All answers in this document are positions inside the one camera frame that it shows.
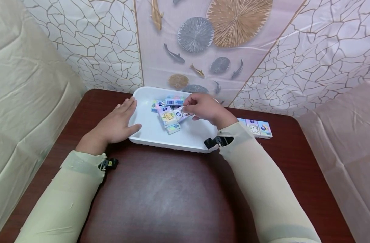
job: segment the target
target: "white tray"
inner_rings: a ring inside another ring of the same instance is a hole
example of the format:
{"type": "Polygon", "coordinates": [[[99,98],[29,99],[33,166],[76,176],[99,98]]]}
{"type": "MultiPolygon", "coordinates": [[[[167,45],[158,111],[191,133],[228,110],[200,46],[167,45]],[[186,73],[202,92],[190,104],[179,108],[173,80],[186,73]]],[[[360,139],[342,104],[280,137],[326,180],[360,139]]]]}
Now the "white tray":
{"type": "Polygon", "coordinates": [[[216,146],[208,150],[204,145],[206,139],[217,135],[216,126],[205,120],[193,121],[188,118],[181,123],[180,131],[168,135],[158,114],[151,112],[152,100],[165,100],[168,95],[188,97],[190,93],[154,87],[141,87],[134,92],[137,107],[129,125],[141,123],[142,128],[129,138],[131,142],[199,153],[210,153],[218,149],[216,146]]]}

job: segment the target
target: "wrist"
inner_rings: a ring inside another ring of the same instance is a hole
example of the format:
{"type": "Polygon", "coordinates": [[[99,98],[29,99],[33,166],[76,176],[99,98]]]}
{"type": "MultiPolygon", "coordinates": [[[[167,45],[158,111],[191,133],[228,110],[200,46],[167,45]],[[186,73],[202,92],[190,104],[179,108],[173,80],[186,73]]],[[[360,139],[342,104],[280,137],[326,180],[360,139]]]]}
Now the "wrist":
{"type": "Polygon", "coordinates": [[[221,130],[238,122],[238,119],[231,112],[226,109],[224,110],[225,112],[219,114],[218,118],[216,118],[215,121],[215,125],[218,130],[221,130]]]}
{"type": "Polygon", "coordinates": [[[82,153],[98,155],[104,153],[107,146],[108,142],[105,139],[90,131],[81,138],[75,150],[82,153]]]}

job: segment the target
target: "crackle pattern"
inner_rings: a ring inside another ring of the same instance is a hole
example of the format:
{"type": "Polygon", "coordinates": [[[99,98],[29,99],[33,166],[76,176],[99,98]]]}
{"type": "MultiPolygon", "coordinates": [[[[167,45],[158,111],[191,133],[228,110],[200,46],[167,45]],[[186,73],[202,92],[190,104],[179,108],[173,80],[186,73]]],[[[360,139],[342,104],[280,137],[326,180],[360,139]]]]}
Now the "crackle pattern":
{"type": "Polygon", "coordinates": [[[311,0],[230,107],[298,117],[370,79],[370,0],[311,0]]]}
{"type": "Polygon", "coordinates": [[[22,0],[88,89],[143,86],[133,0],[22,0]]]}

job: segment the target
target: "arm sleeve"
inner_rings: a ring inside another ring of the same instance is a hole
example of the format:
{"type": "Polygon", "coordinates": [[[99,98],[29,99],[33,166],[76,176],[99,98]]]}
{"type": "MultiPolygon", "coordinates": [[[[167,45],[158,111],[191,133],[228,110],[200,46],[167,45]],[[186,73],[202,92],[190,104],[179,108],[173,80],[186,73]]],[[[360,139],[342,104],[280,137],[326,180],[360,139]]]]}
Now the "arm sleeve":
{"type": "Polygon", "coordinates": [[[75,243],[104,172],[105,154],[72,151],[21,228],[17,243],[75,243]]]}
{"type": "Polygon", "coordinates": [[[235,123],[219,131],[234,141],[220,154],[231,166],[251,208],[261,243],[321,242],[284,175],[248,128],[235,123]]]}

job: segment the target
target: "table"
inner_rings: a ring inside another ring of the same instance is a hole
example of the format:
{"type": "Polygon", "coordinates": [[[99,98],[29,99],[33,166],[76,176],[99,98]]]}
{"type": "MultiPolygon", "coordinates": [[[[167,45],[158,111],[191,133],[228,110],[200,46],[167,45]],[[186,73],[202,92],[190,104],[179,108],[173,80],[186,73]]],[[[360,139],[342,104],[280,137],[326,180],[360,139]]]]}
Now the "table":
{"type": "MultiPolygon", "coordinates": [[[[62,161],[116,104],[131,95],[90,90],[0,233],[13,242],[62,161]]],[[[323,242],[354,242],[298,122],[288,116],[228,108],[269,122],[274,138],[257,139],[287,178],[323,242]]],[[[93,201],[80,242],[257,242],[233,172],[218,151],[191,153],[133,144],[108,147],[120,164],[93,201]]]]}

